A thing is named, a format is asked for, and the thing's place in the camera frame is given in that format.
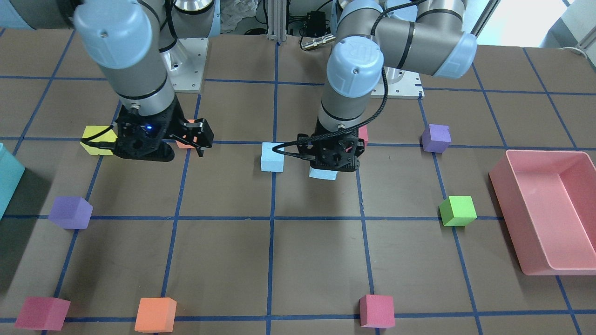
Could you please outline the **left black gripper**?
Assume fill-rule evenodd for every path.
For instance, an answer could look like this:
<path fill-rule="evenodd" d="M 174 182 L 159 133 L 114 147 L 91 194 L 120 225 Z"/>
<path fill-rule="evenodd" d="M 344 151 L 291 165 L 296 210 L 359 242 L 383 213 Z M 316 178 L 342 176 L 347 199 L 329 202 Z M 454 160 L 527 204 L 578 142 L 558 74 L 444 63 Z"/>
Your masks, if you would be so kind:
<path fill-rule="evenodd" d="M 355 157 L 358 158 L 364 151 L 366 150 L 366 142 L 362 138 L 358 138 L 358 141 L 355 145 Z"/>

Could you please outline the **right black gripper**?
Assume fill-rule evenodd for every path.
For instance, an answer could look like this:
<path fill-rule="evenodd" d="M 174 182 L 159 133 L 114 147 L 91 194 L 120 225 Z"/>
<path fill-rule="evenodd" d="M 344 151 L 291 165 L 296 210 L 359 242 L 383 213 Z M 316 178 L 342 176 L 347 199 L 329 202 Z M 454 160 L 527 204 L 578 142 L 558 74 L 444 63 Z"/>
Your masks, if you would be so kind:
<path fill-rule="evenodd" d="M 211 148 L 214 133 L 205 118 L 196 120 L 173 119 L 170 123 L 170 139 L 181 146 L 195 148 L 198 157 L 204 157 L 205 148 Z"/>

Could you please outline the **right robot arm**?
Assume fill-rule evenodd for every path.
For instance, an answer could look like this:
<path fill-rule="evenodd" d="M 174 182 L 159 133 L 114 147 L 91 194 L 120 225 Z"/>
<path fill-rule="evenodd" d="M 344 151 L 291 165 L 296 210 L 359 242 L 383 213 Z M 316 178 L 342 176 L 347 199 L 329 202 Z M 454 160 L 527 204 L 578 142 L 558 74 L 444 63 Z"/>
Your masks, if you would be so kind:
<path fill-rule="evenodd" d="M 81 144 L 163 162 L 175 156 L 169 140 L 199 156 L 212 147 L 209 123 L 184 117 L 172 77 L 195 72 L 181 40 L 220 34 L 218 0 L 3 0 L 1 25 L 79 34 L 122 104 L 115 122 Z"/>

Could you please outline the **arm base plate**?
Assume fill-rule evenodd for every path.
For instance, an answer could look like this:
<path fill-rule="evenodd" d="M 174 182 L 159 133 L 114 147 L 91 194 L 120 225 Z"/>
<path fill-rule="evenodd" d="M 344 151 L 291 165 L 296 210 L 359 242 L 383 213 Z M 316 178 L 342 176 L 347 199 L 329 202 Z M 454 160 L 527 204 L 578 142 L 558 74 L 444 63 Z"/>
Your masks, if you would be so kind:
<path fill-rule="evenodd" d="M 201 92 L 208 48 L 208 38 L 192 38 L 177 40 L 161 53 L 175 92 Z"/>
<path fill-rule="evenodd" d="M 387 98 L 418 99 L 425 97 L 418 73 L 392 67 L 383 69 L 387 79 Z"/>

